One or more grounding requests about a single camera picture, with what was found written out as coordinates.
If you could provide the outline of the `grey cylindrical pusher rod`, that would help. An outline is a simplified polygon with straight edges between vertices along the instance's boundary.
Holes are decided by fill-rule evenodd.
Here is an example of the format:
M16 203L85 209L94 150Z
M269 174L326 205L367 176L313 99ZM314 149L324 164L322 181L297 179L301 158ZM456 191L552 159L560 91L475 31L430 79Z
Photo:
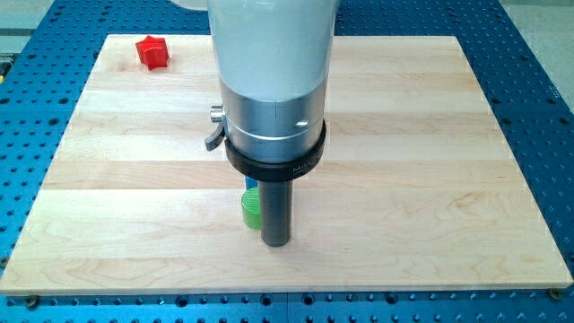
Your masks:
M292 182L258 181L260 231L263 242L281 247L291 238Z

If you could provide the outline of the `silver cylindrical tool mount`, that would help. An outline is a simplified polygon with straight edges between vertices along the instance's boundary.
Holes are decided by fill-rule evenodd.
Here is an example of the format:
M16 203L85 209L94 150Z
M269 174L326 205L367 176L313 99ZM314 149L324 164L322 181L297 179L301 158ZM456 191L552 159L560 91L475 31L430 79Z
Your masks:
M220 144L230 164L258 181L299 178L319 163L326 140L326 84L289 100L255 100L222 85L222 105L210 117L218 126L204 140L212 151Z

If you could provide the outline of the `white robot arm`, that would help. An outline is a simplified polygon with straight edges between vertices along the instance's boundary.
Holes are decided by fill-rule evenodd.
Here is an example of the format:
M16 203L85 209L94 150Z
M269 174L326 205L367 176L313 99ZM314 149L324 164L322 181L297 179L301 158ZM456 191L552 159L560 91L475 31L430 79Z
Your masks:
M207 150L257 181L260 232L270 247L291 238L292 182L320 161L336 0L175 0L207 13L222 105Z

